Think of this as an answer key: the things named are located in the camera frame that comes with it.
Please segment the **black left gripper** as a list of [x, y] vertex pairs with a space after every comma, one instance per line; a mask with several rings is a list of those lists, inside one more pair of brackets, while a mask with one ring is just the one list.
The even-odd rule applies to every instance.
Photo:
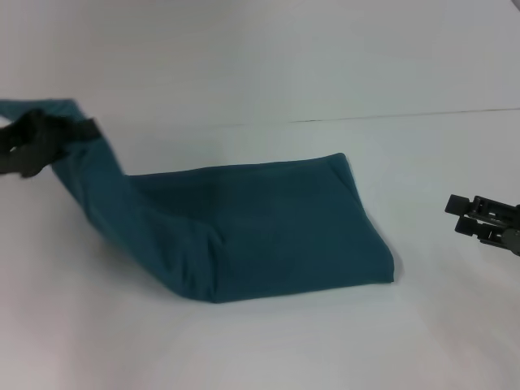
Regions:
[[68, 141], [91, 141], [100, 137], [94, 119], [74, 121], [30, 110], [1, 128], [1, 175], [31, 178], [66, 156]]

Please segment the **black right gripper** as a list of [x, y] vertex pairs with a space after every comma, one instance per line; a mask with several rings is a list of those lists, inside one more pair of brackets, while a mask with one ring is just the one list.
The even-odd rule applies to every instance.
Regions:
[[519, 255], [519, 205], [510, 206], [484, 197], [470, 200], [452, 194], [444, 208], [451, 215], [461, 216], [455, 232], [466, 236], [477, 236], [485, 245], [507, 249]]

